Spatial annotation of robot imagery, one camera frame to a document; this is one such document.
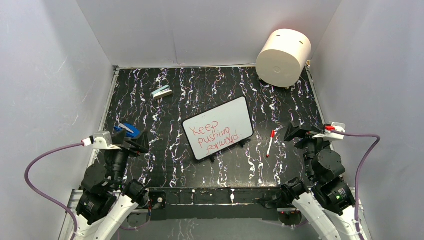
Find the red capped whiteboard marker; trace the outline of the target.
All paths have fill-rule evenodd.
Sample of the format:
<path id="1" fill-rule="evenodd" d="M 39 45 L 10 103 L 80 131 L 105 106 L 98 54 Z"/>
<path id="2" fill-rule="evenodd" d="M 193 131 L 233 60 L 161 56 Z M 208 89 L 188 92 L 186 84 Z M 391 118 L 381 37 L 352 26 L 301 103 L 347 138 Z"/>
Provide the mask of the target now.
<path id="1" fill-rule="evenodd" d="M 273 129 L 271 131 L 271 134 L 270 134 L 270 140 L 269 140 L 268 148 L 267 148 L 267 151 L 266 151 L 266 157 L 267 158 L 270 156 L 270 151 L 271 151 L 271 148 L 272 148 L 272 145 L 273 145 L 273 140 L 274 140 L 275 134 L 276 134 L 276 131 Z"/>

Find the black framed whiteboard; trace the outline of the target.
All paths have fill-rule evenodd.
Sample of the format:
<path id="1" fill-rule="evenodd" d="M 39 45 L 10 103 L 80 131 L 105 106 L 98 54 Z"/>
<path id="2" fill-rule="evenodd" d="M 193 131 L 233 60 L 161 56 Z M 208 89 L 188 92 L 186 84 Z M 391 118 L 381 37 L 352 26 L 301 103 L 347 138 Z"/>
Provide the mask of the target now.
<path id="1" fill-rule="evenodd" d="M 181 124 L 197 161 L 254 135 L 252 116 L 245 96 L 187 118 Z"/>

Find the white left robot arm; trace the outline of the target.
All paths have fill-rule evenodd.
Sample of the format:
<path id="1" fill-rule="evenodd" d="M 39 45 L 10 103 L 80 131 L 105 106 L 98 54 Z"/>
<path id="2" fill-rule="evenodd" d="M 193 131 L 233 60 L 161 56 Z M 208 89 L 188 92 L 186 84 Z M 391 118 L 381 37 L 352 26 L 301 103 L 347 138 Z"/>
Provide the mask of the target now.
<path id="1" fill-rule="evenodd" d="M 99 131 L 82 140 L 104 151 L 104 164 L 92 164 L 81 182 L 76 206 L 75 240 L 110 240 L 136 208 L 149 206 L 149 190 L 139 181 L 124 182 L 129 158 L 149 153 L 146 131 Z"/>

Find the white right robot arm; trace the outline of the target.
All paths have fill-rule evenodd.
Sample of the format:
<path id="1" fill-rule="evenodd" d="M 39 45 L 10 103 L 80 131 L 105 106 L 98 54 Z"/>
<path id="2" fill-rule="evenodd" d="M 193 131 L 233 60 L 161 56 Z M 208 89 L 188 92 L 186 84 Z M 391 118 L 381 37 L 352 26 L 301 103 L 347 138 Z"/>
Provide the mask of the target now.
<path id="1" fill-rule="evenodd" d="M 330 147 L 346 135 L 345 125 L 338 122 L 322 126 L 290 122 L 284 135 L 286 142 L 300 139 L 295 147 L 303 152 L 305 175 L 311 186 L 295 177 L 281 186 L 273 203 L 299 210 L 321 240 L 367 239 L 357 196 L 342 179 L 346 169 L 341 156 Z"/>

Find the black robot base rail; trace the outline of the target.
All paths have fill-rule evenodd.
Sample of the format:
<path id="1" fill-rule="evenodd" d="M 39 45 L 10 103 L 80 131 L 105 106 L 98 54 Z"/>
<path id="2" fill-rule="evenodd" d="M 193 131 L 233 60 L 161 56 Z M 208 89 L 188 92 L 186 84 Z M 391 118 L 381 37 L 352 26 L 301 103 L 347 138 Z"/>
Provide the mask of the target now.
<path id="1" fill-rule="evenodd" d="M 297 225 L 300 211 L 284 201 L 279 187 L 149 189 L 154 221 L 260 219 Z"/>

